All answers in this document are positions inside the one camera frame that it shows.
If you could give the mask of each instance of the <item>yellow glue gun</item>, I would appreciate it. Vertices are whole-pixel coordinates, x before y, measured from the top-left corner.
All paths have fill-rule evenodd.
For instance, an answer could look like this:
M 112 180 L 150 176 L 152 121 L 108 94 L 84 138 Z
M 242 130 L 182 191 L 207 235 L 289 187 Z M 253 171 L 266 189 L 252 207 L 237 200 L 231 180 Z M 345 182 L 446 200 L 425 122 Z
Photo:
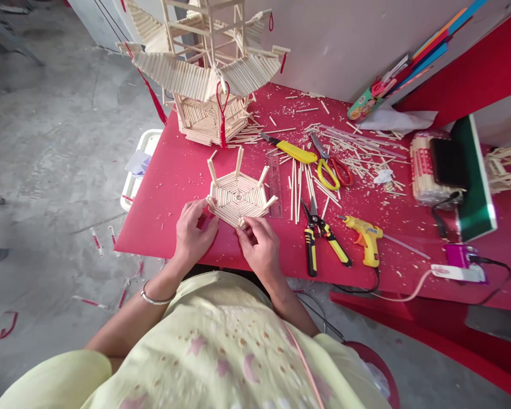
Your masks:
M 376 240 L 382 239 L 382 230 L 363 220 L 352 216 L 339 216 L 345 224 L 359 233 L 356 243 L 365 247 L 363 263 L 366 266 L 377 268 L 380 264 L 379 251 L 376 247 Z

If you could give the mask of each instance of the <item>wire cutter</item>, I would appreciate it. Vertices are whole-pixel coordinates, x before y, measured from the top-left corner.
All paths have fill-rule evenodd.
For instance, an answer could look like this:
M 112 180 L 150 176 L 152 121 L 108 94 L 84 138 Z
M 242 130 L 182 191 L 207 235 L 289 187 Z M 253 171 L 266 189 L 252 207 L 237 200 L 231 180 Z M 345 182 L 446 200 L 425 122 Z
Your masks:
M 325 187 L 327 187 L 329 190 L 339 190 L 341 186 L 346 187 L 350 186 L 352 182 L 354 181 L 354 178 L 352 176 L 352 172 L 346 166 L 343 162 L 338 161 L 334 157 L 330 157 L 330 155 L 325 151 L 324 146 L 322 145 L 322 142 L 320 142 L 320 139 L 316 136 L 314 132 L 311 132 L 311 139 L 314 143 L 314 146 L 320 152 L 320 160 L 318 161 L 318 179 L 324 184 Z M 335 174 L 329 167 L 327 160 L 331 162 L 331 165 L 333 169 L 335 170 Z M 343 170 L 348 175 L 348 182 L 343 178 L 341 173 L 339 172 L 339 166 L 343 168 Z M 325 171 L 328 173 L 330 178 L 333 180 L 334 186 L 329 184 L 329 182 L 324 178 L 324 175 L 322 174 L 322 167 L 325 169 Z
M 330 226 L 316 213 L 316 205 L 314 203 L 314 198 L 311 199 L 310 211 L 307 208 L 305 202 L 304 201 L 301 202 L 303 203 L 303 208 L 305 209 L 305 213 L 307 213 L 308 218 L 307 227 L 305 229 L 305 242 L 307 243 L 308 275 L 311 277 L 317 276 L 315 237 L 325 237 L 326 239 L 328 239 L 328 243 L 335 251 L 335 254 L 339 258 L 339 260 L 341 260 L 341 262 L 346 267 L 352 266 L 352 261 L 348 258 L 344 250 L 337 242 L 337 239 L 335 238 L 335 235 L 331 231 Z M 317 235 L 314 234 L 315 225 L 318 225 L 318 227 L 320 228 L 320 233 Z

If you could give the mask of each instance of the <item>smartphone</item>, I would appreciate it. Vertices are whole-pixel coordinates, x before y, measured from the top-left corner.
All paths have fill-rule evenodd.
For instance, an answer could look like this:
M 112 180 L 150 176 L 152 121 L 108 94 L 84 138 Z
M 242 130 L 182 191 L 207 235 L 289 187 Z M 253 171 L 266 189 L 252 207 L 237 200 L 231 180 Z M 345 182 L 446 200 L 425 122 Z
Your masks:
M 467 189 L 469 176 L 463 146 L 450 139 L 430 140 L 433 180 L 438 185 Z

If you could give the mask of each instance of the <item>woman's left hand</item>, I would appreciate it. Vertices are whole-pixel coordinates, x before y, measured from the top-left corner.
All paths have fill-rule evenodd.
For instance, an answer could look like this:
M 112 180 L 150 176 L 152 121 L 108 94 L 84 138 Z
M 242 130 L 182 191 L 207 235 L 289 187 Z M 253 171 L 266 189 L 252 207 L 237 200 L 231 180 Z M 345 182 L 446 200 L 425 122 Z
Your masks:
M 212 220 L 205 231 L 197 227 L 208 206 L 206 199 L 186 203 L 176 223 L 176 252 L 174 258 L 194 266 L 208 251 L 217 234 L 219 218 L 210 215 Z

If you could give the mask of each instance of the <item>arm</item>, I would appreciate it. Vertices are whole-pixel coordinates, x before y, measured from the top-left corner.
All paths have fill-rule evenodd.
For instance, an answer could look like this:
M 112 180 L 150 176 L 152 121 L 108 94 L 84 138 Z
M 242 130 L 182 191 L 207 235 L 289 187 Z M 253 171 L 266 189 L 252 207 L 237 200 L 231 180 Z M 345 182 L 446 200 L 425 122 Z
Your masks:
M 174 257 L 150 282 L 146 295 L 156 301 L 170 299 L 176 293 L 185 275 L 208 251 L 217 233 L 218 218 L 213 218 L 203 232 L 197 228 L 206 199 L 187 203 L 176 224 L 176 251 Z M 163 317 L 168 305 L 153 305 L 136 294 L 89 341 L 85 349 L 99 351 L 113 364 L 127 356 L 132 347 Z
M 310 337 L 320 333 L 280 269 L 278 239 L 268 221 L 244 216 L 248 231 L 236 229 L 242 253 L 271 296 L 277 315 Z

